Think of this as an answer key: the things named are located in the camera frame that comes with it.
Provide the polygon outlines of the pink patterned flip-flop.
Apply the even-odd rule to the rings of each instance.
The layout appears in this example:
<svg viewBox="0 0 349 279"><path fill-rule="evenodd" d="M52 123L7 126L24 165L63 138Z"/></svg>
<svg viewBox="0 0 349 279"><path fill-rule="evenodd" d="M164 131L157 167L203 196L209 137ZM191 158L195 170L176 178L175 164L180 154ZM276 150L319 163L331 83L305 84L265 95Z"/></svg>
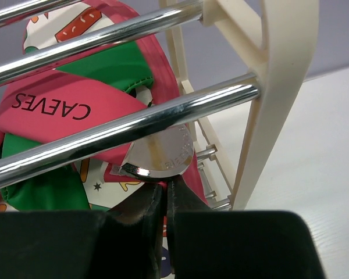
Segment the pink patterned flip-flop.
<svg viewBox="0 0 349 279"><path fill-rule="evenodd" d="M83 1L37 16L26 27L30 53L137 16L118 1ZM164 103L180 95L175 75L154 35L108 48L52 71L58 89L5 91L0 104L1 155L10 156ZM0 211L107 210L141 183L115 176L123 145L0 190Z"/></svg>

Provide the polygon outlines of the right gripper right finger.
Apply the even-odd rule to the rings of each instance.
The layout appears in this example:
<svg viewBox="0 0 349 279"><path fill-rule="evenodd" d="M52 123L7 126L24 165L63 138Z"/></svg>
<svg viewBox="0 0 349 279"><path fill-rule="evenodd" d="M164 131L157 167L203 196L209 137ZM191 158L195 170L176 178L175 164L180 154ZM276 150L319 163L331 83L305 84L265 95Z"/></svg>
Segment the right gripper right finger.
<svg viewBox="0 0 349 279"><path fill-rule="evenodd" d="M176 278L325 278L305 221L283 210L215 211L174 177L166 236Z"/></svg>

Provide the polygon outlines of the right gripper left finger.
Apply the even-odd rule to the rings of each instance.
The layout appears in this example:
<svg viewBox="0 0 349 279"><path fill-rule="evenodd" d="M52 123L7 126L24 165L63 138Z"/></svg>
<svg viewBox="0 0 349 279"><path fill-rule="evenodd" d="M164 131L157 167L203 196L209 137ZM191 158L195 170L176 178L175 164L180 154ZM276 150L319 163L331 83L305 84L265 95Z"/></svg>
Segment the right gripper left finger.
<svg viewBox="0 0 349 279"><path fill-rule="evenodd" d="M0 213L0 278L159 278L163 189L113 209Z"/></svg>

